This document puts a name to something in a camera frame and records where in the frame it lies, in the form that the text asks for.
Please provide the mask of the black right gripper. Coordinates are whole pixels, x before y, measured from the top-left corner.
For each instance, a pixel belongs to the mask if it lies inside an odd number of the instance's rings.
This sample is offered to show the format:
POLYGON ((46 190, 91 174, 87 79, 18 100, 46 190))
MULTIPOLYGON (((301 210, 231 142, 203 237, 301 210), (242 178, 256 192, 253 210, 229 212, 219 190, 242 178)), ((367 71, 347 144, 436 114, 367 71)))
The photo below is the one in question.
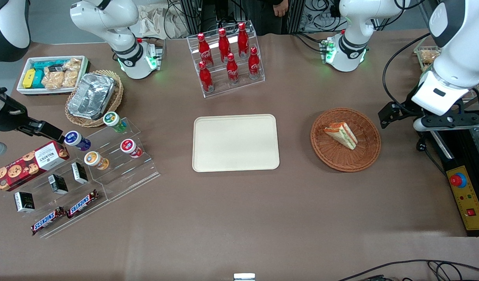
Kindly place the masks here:
POLYGON ((58 143, 64 142, 63 130, 45 121, 28 120, 27 108, 8 96, 6 91, 5 87, 0 87, 0 132, 16 130, 29 136, 42 136, 58 143))

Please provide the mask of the person left hand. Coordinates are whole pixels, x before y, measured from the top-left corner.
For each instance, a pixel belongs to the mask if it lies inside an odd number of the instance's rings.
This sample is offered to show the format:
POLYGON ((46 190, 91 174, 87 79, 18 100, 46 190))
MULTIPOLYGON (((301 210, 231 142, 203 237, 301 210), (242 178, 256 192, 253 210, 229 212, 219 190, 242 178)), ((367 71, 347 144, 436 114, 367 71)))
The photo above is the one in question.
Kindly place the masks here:
POLYGON ((272 5, 273 11, 275 16, 283 17, 286 15, 288 8, 289 8, 289 1, 288 0, 280 0, 279 3, 276 5, 272 5))

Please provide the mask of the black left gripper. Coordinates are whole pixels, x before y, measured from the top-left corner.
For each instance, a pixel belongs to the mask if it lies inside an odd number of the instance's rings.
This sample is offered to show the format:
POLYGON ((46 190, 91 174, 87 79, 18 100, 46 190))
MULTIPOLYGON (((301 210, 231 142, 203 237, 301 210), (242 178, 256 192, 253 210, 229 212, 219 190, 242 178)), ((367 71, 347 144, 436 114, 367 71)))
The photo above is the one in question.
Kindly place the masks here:
POLYGON ((436 114, 425 114, 423 116, 422 108, 412 101, 405 101, 400 105, 395 102, 389 104, 388 110, 381 110, 378 113, 382 129, 395 122, 396 117, 420 117, 413 123, 413 128, 418 132, 479 128, 479 115, 476 113, 450 111, 442 116, 436 114))

